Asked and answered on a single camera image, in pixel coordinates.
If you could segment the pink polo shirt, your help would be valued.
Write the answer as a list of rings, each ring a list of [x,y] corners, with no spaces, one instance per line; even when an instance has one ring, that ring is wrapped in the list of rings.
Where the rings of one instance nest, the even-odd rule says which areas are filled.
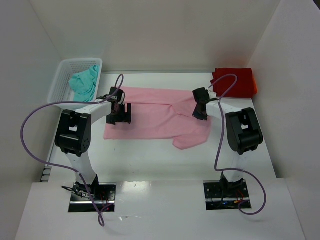
[[[209,120],[193,117],[196,101],[190,90],[123,87],[131,104],[131,123],[106,124],[105,140],[172,139],[173,146],[186,150],[207,142]]]

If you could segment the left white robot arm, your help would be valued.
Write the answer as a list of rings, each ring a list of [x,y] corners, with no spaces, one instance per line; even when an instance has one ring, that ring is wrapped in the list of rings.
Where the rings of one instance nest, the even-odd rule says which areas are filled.
[[[72,191],[85,192],[93,198],[101,189],[98,175],[92,168],[88,150],[91,145],[92,124],[106,117],[108,125],[132,122],[131,104],[124,103],[125,92],[112,87],[109,94],[99,97],[97,104],[78,110],[63,110],[55,136],[55,145],[67,156],[76,170],[76,181]]]

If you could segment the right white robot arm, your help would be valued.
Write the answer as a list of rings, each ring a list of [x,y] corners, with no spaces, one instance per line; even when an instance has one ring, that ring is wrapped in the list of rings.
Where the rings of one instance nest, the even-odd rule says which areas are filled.
[[[266,190],[256,176],[246,170],[248,155],[257,150],[263,143],[263,133],[253,108],[236,108],[222,103],[221,97],[211,96],[204,87],[192,91],[196,107],[193,117],[198,120],[208,120],[214,117],[221,120],[221,137],[214,161],[214,170],[221,173],[219,183],[222,192],[227,195],[234,193],[244,182],[244,175],[249,175],[257,181],[263,196]],[[233,163],[230,167],[218,168],[224,137],[229,148],[234,153]]]

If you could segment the teal t shirt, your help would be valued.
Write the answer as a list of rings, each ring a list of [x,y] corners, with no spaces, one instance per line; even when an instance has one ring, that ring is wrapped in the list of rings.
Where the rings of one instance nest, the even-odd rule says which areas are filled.
[[[91,102],[94,99],[100,66],[93,65],[88,70],[75,73],[69,80],[74,92],[74,102]]]

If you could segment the red folded t shirt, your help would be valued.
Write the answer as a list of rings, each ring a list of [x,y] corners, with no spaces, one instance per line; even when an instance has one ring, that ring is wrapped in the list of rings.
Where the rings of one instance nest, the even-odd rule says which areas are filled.
[[[216,68],[212,73],[213,91],[221,97],[232,84],[235,85],[224,95],[225,98],[249,99],[258,93],[257,84],[251,68]]]

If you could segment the white plastic basket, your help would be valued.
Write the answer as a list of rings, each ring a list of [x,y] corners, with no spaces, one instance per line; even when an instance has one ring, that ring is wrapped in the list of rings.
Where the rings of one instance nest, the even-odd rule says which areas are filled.
[[[103,60],[100,58],[71,58],[60,62],[48,94],[47,102],[59,103],[57,106],[63,110],[77,110],[84,104],[75,104],[75,92],[71,89],[69,81],[73,75],[87,71],[92,66],[99,66],[96,87],[92,100],[95,101],[102,73]]]

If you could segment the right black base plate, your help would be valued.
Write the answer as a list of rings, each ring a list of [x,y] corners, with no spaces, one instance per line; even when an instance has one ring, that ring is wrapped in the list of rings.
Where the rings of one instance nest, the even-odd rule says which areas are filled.
[[[238,209],[239,204],[241,209],[252,208],[245,181],[241,186],[230,190],[223,190],[219,181],[205,181],[203,188],[207,211],[234,210]]]

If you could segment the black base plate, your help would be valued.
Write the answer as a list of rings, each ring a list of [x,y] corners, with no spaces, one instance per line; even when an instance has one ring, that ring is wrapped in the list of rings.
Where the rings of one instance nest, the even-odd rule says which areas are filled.
[[[85,190],[76,190],[76,185],[73,188],[65,187],[71,192],[68,212],[69,213],[92,213],[96,212],[94,205]],[[116,183],[100,183],[96,193],[92,194],[94,203],[99,211],[114,212],[116,205]]]
[[[223,190],[219,181],[205,181],[203,188],[207,211],[234,210],[238,209],[239,204],[241,209],[252,208],[245,181],[241,186],[230,190]]]

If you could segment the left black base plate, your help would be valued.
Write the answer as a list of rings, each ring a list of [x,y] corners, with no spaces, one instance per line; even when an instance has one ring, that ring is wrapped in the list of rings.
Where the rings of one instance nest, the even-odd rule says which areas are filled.
[[[76,190],[76,185],[73,188],[65,187],[71,192],[68,212],[69,213],[92,213],[96,212],[94,205],[85,190]],[[116,205],[116,183],[100,183],[96,193],[92,194],[94,203],[99,211],[114,212]]]

